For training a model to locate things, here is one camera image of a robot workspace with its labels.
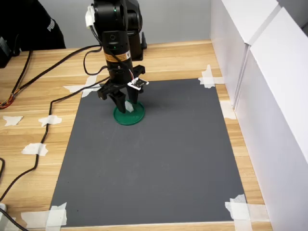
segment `white panel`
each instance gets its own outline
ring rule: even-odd
[[[308,38],[282,9],[251,48],[308,161]]]
[[[278,6],[276,0],[222,0],[222,2],[245,43],[249,43]]]
[[[221,0],[212,0],[211,39],[231,102],[245,57],[245,45]]]
[[[236,114],[273,229],[307,231],[308,164],[251,52]]]

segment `green round base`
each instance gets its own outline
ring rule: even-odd
[[[138,124],[140,121],[142,121],[145,115],[145,109],[142,103],[138,102],[137,104],[132,104],[132,105],[134,111],[133,112],[126,111],[125,114],[121,113],[117,107],[114,109],[114,118],[117,123],[124,126],[130,126]]]

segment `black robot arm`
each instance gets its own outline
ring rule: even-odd
[[[136,36],[141,48],[139,32],[142,29],[142,16],[136,0],[94,0],[92,5],[95,16],[95,29],[98,33],[109,70],[110,79],[98,91],[103,100],[109,96],[119,111],[126,112],[125,94],[121,88],[127,88],[131,103],[136,104],[139,93],[143,92],[146,81],[138,78],[145,73],[143,66],[133,68],[129,35],[134,51],[138,53]]]

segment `wooden tabletop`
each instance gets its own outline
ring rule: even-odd
[[[23,83],[26,83],[60,59],[71,53],[72,49],[35,51],[31,58]],[[35,156],[24,155],[21,151],[30,143],[39,143],[45,132],[38,121],[48,116],[49,104],[52,100],[66,96],[68,90],[63,86],[83,85],[87,75],[83,70],[82,52],[59,67],[50,71],[30,87],[21,92],[12,106],[0,111],[0,156],[5,159],[5,171],[0,182],[0,195],[22,172],[34,166]],[[25,65],[28,52],[13,57],[6,68],[0,69],[0,101],[11,93]],[[103,53],[93,53],[87,58],[89,72],[96,72],[105,65]],[[211,41],[194,41],[149,45],[142,62],[134,62],[146,67],[142,77],[148,81],[200,78],[201,72],[211,65],[213,76],[221,77]],[[103,71],[97,81],[108,76]],[[225,85],[216,85],[219,100],[229,100]],[[26,226],[21,219],[22,212],[45,211],[50,207],[52,195],[58,179],[68,140],[75,120],[81,94],[53,107],[53,114],[61,117],[62,123],[51,125],[45,144],[48,153],[39,159],[38,168],[23,176],[12,187],[2,203],[8,206],[8,212],[17,221]],[[17,126],[5,127],[3,116],[24,116]],[[225,119],[230,136],[236,163],[240,172],[247,202],[263,205],[264,201],[243,140],[237,120]],[[269,222],[253,223],[254,230],[270,231]],[[233,222],[215,222],[201,224],[147,225],[94,227],[79,230],[234,230]]]

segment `white wall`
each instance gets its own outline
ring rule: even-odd
[[[68,48],[96,44],[85,26],[93,0],[39,0],[63,32]],[[211,0],[139,0],[143,31],[151,43],[210,38]]]

